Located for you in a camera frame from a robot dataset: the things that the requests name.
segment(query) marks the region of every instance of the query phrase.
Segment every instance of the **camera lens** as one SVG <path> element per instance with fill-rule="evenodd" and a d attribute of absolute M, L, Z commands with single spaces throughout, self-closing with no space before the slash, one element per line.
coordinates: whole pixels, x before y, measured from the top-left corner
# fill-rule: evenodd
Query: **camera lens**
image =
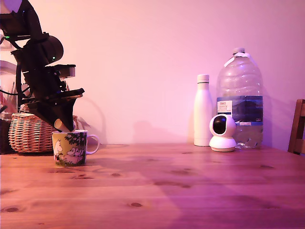
<path fill-rule="evenodd" d="M 215 133 L 221 135 L 225 132 L 227 118 L 225 116 L 218 116 L 214 119 L 213 130 Z"/>

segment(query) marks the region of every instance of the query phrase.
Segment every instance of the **mug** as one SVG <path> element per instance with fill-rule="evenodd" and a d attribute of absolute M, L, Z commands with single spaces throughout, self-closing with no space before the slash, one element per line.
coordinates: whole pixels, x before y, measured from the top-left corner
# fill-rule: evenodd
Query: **mug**
<path fill-rule="evenodd" d="M 52 132 L 52 143 L 55 164 L 58 166 L 80 166 L 85 164 L 86 155 L 94 154 L 100 146 L 96 135 L 87 135 L 87 130 L 75 130 L 71 133 Z M 97 140 L 97 147 L 87 151 L 87 139 L 93 137 Z"/>

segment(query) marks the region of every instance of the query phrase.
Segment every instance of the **wicker basket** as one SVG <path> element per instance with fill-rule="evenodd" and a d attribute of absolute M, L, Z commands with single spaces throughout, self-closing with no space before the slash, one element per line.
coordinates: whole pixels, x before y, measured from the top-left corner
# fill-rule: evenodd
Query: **wicker basket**
<path fill-rule="evenodd" d="M 79 129 L 77 116 L 73 116 Z M 56 129 L 34 114 L 13 114 L 9 130 L 12 149 L 19 153 L 42 153 L 53 150 L 52 132 Z"/>

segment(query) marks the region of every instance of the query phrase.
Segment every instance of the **blue label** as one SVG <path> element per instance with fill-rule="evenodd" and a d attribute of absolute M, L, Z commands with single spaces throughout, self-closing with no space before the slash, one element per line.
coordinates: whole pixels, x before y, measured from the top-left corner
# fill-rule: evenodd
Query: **blue label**
<path fill-rule="evenodd" d="M 263 125 L 262 96 L 218 97 L 217 102 L 221 101 L 232 101 L 232 118 L 238 125 Z M 217 106 L 218 115 L 231 114 L 231 112 L 221 112 L 220 110 Z"/>

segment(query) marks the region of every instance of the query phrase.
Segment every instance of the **white water bottle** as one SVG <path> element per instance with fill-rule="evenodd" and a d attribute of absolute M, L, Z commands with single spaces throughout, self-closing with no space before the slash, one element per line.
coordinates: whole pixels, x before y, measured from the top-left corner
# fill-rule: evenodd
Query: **white water bottle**
<path fill-rule="evenodd" d="M 212 138 L 209 124 L 213 117 L 212 98 L 209 91 L 209 75 L 197 76 L 197 94 L 194 103 L 194 145 L 209 146 Z"/>

